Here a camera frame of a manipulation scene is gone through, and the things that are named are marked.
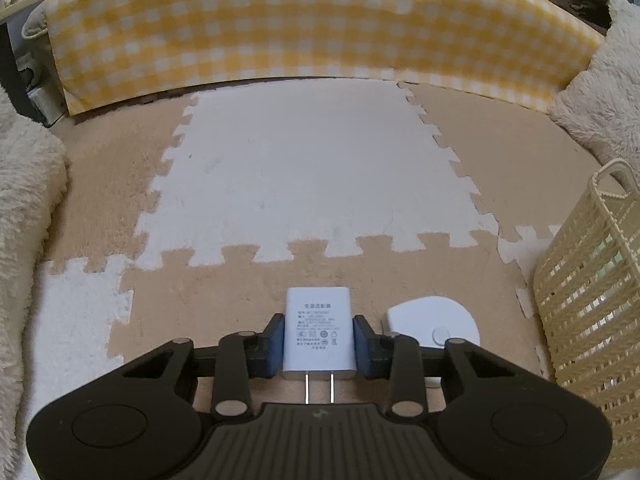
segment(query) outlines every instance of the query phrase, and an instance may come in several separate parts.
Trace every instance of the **basket handle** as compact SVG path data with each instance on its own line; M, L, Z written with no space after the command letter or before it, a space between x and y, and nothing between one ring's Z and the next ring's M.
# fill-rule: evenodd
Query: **basket handle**
M596 173L594 173L592 177L594 187L597 188L597 185L604 177L617 171L624 175L624 179L621 184L625 191L628 193L640 195L640 185L636 180L634 170L631 168L631 165L623 158L614 158L613 160L610 160Z

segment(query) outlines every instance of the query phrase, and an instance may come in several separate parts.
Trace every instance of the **ribbed black surface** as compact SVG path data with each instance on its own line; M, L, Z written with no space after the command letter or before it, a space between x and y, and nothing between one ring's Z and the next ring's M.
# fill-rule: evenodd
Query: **ribbed black surface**
M267 404L257 419L217 429L174 480L468 480L426 430L373 404Z

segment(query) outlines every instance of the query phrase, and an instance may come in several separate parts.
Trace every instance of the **gingham fabric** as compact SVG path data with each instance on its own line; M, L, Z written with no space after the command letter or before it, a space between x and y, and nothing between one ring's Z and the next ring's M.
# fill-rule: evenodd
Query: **gingham fabric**
M546 0L48 0L69 111L282 76L427 82L546 111L603 37Z

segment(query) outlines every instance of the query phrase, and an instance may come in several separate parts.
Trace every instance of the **white adapter on floor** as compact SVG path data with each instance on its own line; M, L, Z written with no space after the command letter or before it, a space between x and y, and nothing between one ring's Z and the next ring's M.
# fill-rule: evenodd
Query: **white adapter on floor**
M355 375L351 298L344 286L301 286L287 292L285 379L349 379Z

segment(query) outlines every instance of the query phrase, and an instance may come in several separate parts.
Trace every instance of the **white fur cushion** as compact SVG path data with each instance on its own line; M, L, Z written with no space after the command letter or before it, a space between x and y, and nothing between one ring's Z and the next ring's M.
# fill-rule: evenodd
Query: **white fur cushion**
M18 115L0 87L0 480L15 461L22 330L33 266L66 184L62 142Z
M549 106L549 117L605 164L622 157L640 175L640 7L609 0L605 43Z

